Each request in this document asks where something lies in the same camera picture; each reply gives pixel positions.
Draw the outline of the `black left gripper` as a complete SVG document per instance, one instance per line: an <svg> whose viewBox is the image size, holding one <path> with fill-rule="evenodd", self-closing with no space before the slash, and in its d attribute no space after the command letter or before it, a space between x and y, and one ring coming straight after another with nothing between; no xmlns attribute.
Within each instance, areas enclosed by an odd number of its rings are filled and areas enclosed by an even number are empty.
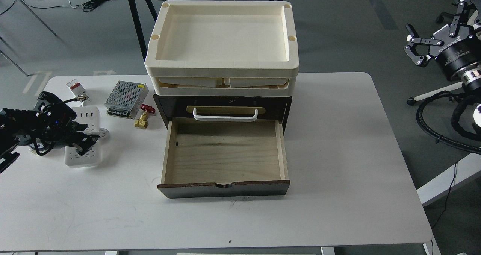
<svg viewBox="0 0 481 255"><path fill-rule="evenodd" d="M79 125L74 123L77 115L67 103L79 100L80 96L62 101L53 93L41 92L32 111L21 111L19 145L30 145L38 150L71 146L80 156L88 153L98 135L78 131Z"/></svg>

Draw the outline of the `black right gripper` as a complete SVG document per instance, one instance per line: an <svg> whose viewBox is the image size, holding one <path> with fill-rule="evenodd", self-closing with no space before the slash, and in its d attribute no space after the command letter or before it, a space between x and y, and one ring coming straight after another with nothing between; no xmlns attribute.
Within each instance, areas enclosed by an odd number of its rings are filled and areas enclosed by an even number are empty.
<svg viewBox="0 0 481 255"><path fill-rule="evenodd" d="M432 46L432 57L448 81L460 80L457 72L470 64L480 61L480 40L475 35L480 32L480 0L454 0L456 13L450 25L443 26L430 39L421 38L411 24L405 24L409 35L404 46L407 56L416 66L425 67L431 59L428 53L421 56L417 45ZM473 27L469 26L469 10L478 11Z"/></svg>

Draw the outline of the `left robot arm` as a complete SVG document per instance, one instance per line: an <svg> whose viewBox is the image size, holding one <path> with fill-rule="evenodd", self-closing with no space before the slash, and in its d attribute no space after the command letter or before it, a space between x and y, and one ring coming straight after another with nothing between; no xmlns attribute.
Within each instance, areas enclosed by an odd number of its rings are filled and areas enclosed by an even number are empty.
<svg viewBox="0 0 481 255"><path fill-rule="evenodd" d="M0 115L1 171L5 171L18 157L17 146L29 146L38 156L52 149L74 147L79 155L89 152L100 135L85 134L87 124L75 122L76 112L67 106L73 101L86 101L80 94L62 101L55 94L43 91L33 110L3 108Z"/></svg>

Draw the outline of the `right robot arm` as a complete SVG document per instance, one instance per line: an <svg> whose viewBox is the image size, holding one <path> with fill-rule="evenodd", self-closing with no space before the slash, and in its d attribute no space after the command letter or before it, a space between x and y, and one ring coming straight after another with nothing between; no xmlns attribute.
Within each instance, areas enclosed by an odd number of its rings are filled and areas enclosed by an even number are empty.
<svg viewBox="0 0 481 255"><path fill-rule="evenodd" d="M424 67L434 59L452 85L407 100L407 104L431 97L441 91L464 88L465 92L480 95L480 0L454 0L456 13L452 20L430 38L421 38L410 24L404 51L416 66Z"/></svg>

